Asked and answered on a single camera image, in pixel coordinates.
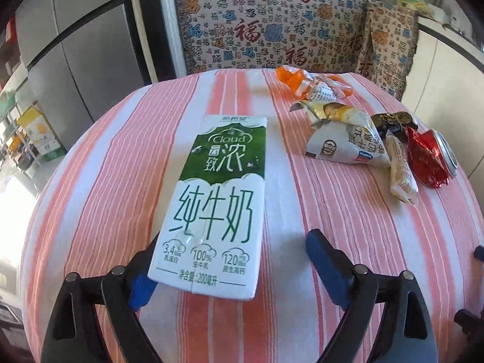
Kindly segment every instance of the white milk carton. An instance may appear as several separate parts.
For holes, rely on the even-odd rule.
[[[249,300],[262,244],[265,117],[207,116],[161,227],[148,277]]]

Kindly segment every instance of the floor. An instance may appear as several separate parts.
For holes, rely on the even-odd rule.
[[[19,267],[35,203],[62,159],[31,167],[32,178],[18,171],[10,160],[0,168],[0,265]],[[17,306],[16,298],[0,286],[0,299]]]

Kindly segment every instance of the sunlight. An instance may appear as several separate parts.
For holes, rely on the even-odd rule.
[[[8,179],[0,190],[0,260],[16,268],[20,264],[35,202],[35,197],[16,175]]]

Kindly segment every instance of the table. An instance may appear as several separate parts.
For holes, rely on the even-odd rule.
[[[346,103],[368,113],[404,110],[356,74],[341,77]],[[266,202],[256,297],[237,302],[159,284],[139,318],[165,363],[314,362],[342,311],[312,269],[304,236],[321,228],[353,263],[374,272],[416,275],[441,361],[453,361],[465,336],[453,315],[484,303],[484,243],[473,190],[459,173],[441,189],[419,185],[417,208],[389,192],[389,172],[303,156],[311,135],[303,112],[272,70],[217,70],[141,88],[108,111],[69,151],[30,221],[22,261],[24,319],[33,355],[41,345],[66,274],[106,274],[126,264],[159,231],[200,122],[208,114],[267,116]],[[113,361],[122,361],[106,313],[100,322]],[[362,343],[371,349],[381,305]]]

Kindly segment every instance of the gold candy wrapper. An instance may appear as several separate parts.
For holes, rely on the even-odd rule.
[[[371,134],[377,140],[379,138],[378,131],[369,114],[352,106],[338,102],[322,103],[320,101],[301,100],[293,104],[289,111],[293,112],[300,109],[308,110],[310,117],[312,117],[313,128],[321,127],[323,120],[338,121],[361,127],[365,133]]]

